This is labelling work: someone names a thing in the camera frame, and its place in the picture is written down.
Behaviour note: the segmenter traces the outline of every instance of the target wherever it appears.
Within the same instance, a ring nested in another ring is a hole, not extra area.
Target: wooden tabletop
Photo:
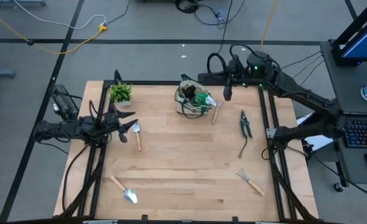
[[[98,108],[102,84],[87,82],[80,116],[89,115],[90,100]],[[195,120],[178,114],[174,102],[176,89],[176,86],[136,85],[132,87],[132,105],[118,108],[136,112],[122,122],[139,119],[142,151],[137,150],[132,130],[126,135],[127,143],[121,143],[118,133],[113,133],[106,151],[95,218],[139,220],[148,215],[150,220],[230,221],[237,216],[239,221],[279,221],[270,164],[261,159],[266,137],[258,89],[234,88],[232,100],[221,106],[214,125],[211,124],[214,109]],[[214,99],[223,99],[223,86],[207,89]],[[273,126],[266,92],[265,96]],[[275,101],[280,125],[297,126],[291,100],[275,98]],[[241,110],[249,119],[253,138],[238,159],[244,145],[239,126]],[[291,141],[289,146],[302,150],[300,141]],[[72,141],[67,166],[82,148],[83,141]],[[83,185],[89,151],[75,161],[69,173],[67,205]],[[286,158],[293,191],[309,212],[318,217],[304,157],[286,150]],[[237,172],[242,168],[265,192],[264,197],[240,179]],[[138,204],[124,199],[111,176],[136,191]],[[63,183],[55,214],[62,212],[62,187]],[[281,190],[285,202],[286,195]],[[89,212],[91,196],[92,190],[87,196],[85,214]]]

